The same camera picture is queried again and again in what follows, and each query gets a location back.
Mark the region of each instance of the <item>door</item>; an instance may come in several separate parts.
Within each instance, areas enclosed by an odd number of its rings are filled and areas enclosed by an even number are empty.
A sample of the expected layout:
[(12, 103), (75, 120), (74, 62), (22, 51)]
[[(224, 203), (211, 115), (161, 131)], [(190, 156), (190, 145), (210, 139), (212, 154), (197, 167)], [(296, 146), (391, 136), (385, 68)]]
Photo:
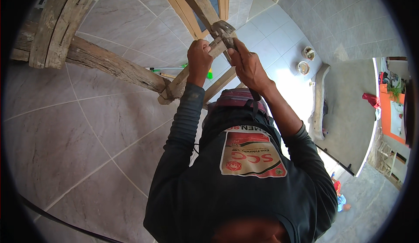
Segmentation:
[[(183, 23), (188, 28), (192, 37), (202, 39), (206, 37), (209, 32), (202, 24), (201, 20), (196, 16), (191, 7), (186, 3), (185, 0), (168, 0), (173, 9), (179, 15)], [(210, 0), (212, 6), (218, 13), (221, 20), (228, 20), (228, 2), (229, 0)]]

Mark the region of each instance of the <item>tile floor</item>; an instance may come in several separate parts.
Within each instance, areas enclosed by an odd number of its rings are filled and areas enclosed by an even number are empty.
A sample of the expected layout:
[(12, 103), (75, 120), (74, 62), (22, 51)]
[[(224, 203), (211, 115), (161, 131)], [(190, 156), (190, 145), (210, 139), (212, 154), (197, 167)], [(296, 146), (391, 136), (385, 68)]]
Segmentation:
[[(305, 77), (294, 69), (303, 58), (302, 47), (311, 45), (298, 26), (274, 5), (237, 34), (259, 54), (269, 77), (309, 124), (314, 99), (308, 82), (322, 64), (320, 59), (309, 62), (311, 72)], [(229, 65), (221, 56), (212, 68), (214, 78), (206, 88)], [(238, 83), (235, 78), (226, 88)], [(2, 123), (19, 192), (73, 225), (123, 242), (152, 243), (142, 221), (151, 180), (179, 105), (178, 101), (159, 105), (157, 96), (73, 64), (34, 69), (13, 62)], [(96, 242), (29, 214), (50, 242)]]

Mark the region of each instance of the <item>man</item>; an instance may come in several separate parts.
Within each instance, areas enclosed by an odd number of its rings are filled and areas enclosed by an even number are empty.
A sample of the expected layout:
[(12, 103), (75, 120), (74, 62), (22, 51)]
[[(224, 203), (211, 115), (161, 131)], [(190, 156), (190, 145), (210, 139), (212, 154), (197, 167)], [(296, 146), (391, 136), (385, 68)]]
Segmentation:
[(189, 167), (213, 58), (209, 43), (188, 50), (189, 76), (151, 184), (144, 227), (159, 243), (314, 242), (334, 221), (336, 192), (306, 127), (267, 77), (259, 57), (234, 39), (236, 73), (266, 100), (288, 147), (248, 89), (223, 91), (207, 116)]
[(352, 206), (351, 204), (346, 204), (346, 198), (344, 195), (340, 193), (341, 183), (339, 180), (335, 179), (335, 172), (332, 173), (332, 176), (330, 177), (333, 181), (333, 187), (336, 190), (336, 194), (338, 195), (338, 212), (343, 211), (349, 211)]

